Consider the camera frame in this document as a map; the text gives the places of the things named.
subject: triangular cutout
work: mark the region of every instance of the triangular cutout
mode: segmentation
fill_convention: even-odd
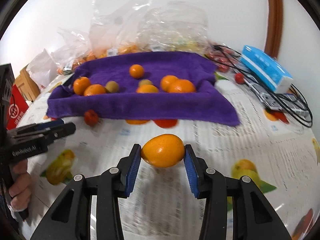
[[[258,196],[254,193],[250,193],[253,212],[254,212],[254,220],[257,224],[264,224],[272,222],[272,217],[258,198]]]
[[[52,220],[67,223],[69,220],[69,214],[70,214],[70,208],[72,204],[74,191],[70,190],[63,200],[60,202],[60,204],[57,206],[57,208],[52,213]]]

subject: white wall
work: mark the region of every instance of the white wall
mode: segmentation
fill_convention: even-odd
[[[112,12],[128,0],[106,4]],[[184,0],[206,11],[209,33],[241,50],[244,44],[263,49],[267,31],[268,0]],[[15,76],[44,48],[63,45],[58,27],[88,31],[92,0],[29,0],[0,41],[0,64],[11,62]]]
[[[293,76],[314,116],[320,140],[320,31],[297,0],[284,0],[284,30],[278,61]]]

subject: silver screw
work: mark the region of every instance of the silver screw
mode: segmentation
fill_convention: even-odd
[[[205,171],[206,171],[208,174],[215,174],[215,172],[216,172],[216,170],[213,169],[213,168],[207,168]]]
[[[119,169],[118,169],[117,167],[113,167],[113,168],[111,168],[111,169],[109,170],[109,172],[110,172],[111,174],[116,174],[116,173],[119,172]]]
[[[243,176],[242,181],[245,183],[249,183],[251,181],[251,179],[248,176]]]
[[[79,180],[82,179],[82,175],[81,175],[81,174],[78,174],[78,175],[74,176],[73,179],[74,179],[75,181],[79,181]]]

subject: red box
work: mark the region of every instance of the red box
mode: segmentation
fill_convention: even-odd
[[[13,85],[10,106],[7,114],[7,130],[11,130],[17,127],[17,124],[19,123],[19,121],[21,120],[22,116],[28,108],[29,106],[20,94],[17,86]]]

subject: wooden trim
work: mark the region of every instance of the wooden trim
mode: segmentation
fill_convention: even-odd
[[[265,53],[277,58],[280,50],[283,29],[283,0],[269,1],[268,34]]]

